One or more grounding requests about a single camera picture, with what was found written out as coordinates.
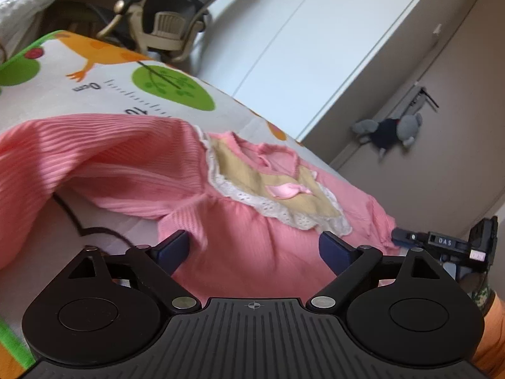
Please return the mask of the grey plush toy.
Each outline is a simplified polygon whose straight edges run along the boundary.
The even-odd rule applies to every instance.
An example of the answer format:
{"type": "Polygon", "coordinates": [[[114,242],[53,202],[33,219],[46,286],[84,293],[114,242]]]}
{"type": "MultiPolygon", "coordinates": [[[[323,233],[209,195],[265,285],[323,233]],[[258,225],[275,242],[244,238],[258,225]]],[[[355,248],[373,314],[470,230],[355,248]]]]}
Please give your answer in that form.
{"type": "Polygon", "coordinates": [[[415,143],[423,125],[420,110],[425,103],[435,110],[439,108],[425,87],[414,85],[399,101],[391,117],[381,122],[364,119],[355,122],[351,130],[361,145],[371,144],[377,150],[379,159],[383,159],[396,146],[408,151],[415,143]]]}

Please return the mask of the white quilted pillow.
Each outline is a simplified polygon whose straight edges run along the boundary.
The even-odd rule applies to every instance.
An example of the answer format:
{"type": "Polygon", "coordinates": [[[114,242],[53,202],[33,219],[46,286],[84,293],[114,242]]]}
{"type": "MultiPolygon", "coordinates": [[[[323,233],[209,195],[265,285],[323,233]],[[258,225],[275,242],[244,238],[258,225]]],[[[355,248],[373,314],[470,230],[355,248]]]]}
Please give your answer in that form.
{"type": "Polygon", "coordinates": [[[55,0],[1,0],[1,63],[34,40],[42,13],[55,0]]]}

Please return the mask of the pink ribbed child top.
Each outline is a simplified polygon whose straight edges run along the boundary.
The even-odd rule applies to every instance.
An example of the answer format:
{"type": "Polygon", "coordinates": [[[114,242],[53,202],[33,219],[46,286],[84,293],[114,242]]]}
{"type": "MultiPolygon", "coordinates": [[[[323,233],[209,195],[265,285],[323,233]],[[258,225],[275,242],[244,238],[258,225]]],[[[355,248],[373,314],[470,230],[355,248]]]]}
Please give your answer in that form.
{"type": "Polygon", "coordinates": [[[1,137],[1,263],[20,252],[58,187],[98,207],[185,229],[176,279],[210,297],[310,298],[333,274],[324,231],[397,254],[395,221],[372,196],[285,146],[205,134],[175,118],[76,115],[24,122],[1,137]]]}

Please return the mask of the cartoon printed play mat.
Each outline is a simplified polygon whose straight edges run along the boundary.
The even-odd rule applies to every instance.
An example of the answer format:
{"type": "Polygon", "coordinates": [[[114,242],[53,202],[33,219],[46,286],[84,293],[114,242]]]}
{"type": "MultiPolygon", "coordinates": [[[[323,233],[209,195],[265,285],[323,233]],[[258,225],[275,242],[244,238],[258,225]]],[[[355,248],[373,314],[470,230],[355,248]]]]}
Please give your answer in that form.
{"type": "MultiPolygon", "coordinates": [[[[51,33],[1,66],[1,128],[73,114],[175,117],[211,133],[287,146],[320,169],[325,163],[263,117],[215,87],[131,51],[70,32],[51,33]]],[[[112,253],[156,237],[152,221],[101,210],[69,189],[40,211],[16,259],[1,272],[1,375],[33,364],[22,332],[25,309],[86,244],[112,253]]]]}

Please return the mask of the white wardrobe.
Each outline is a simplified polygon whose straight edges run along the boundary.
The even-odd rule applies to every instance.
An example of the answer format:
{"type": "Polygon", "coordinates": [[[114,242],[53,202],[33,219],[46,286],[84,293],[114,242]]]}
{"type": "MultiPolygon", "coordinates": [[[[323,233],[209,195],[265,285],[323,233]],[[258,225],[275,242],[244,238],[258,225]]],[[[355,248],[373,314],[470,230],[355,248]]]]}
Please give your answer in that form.
{"type": "Polygon", "coordinates": [[[302,140],[420,0],[216,0],[194,75],[302,140]]]}

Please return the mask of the beige mesh office chair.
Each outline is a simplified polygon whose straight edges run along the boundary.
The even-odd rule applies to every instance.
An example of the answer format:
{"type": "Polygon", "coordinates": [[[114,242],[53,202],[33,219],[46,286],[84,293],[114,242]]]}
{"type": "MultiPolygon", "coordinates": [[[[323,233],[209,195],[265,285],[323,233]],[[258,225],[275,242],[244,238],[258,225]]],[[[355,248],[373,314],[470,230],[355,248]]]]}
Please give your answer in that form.
{"type": "Polygon", "coordinates": [[[209,7],[216,0],[117,0],[113,16],[97,34],[104,40],[118,38],[117,27],[128,25],[135,50],[146,55],[160,51],[172,63],[184,62],[199,33],[210,20],[209,7]]]}

